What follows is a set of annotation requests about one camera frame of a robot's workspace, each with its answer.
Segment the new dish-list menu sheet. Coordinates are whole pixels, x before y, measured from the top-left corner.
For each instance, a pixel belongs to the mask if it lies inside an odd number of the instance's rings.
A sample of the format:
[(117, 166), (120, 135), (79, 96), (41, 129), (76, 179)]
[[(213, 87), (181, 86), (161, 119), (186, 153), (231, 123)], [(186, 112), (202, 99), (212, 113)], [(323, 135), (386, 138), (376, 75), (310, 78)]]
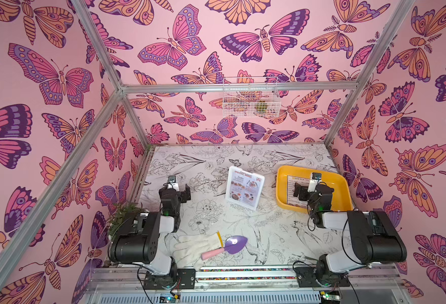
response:
[(309, 199), (310, 180), (302, 177), (287, 176), (286, 204), (306, 209)]

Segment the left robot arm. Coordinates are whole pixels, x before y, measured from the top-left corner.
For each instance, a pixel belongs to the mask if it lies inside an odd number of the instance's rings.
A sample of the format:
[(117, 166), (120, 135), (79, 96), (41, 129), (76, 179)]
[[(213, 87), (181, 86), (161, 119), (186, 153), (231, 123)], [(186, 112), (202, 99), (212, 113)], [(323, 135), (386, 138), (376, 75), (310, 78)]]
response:
[(173, 289), (181, 283), (175, 258), (159, 248), (162, 234), (176, 233), (181, 223), (181, 205), (191, 200), (191, 188), (179, 190), (168, 183), (159, 189), (162, 209), (157, 212), (128, 212), (111, 238), (108, 257), (119, 265), (146, 270), (147, 290)]

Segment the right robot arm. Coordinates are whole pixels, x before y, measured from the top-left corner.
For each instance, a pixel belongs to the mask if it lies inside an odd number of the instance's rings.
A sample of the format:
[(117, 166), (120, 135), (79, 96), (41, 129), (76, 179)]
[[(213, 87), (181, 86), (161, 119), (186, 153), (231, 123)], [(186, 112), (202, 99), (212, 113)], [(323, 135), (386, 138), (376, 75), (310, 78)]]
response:
[(293, 196), (306, 203), (314, 227), (340, 230), (350, 235), (351, 245), (331, 254), (323, 254), (313, 267), (313, 275), (321, 286), (334, 286), (346, 274), (372, 263), (400, 263), (406, 261), (407, 249), (395, 226), (384, 211), (336, 212), (331, 210), (334, 189), (323, 182), (312, 180), (304, 186), (294, 183)]

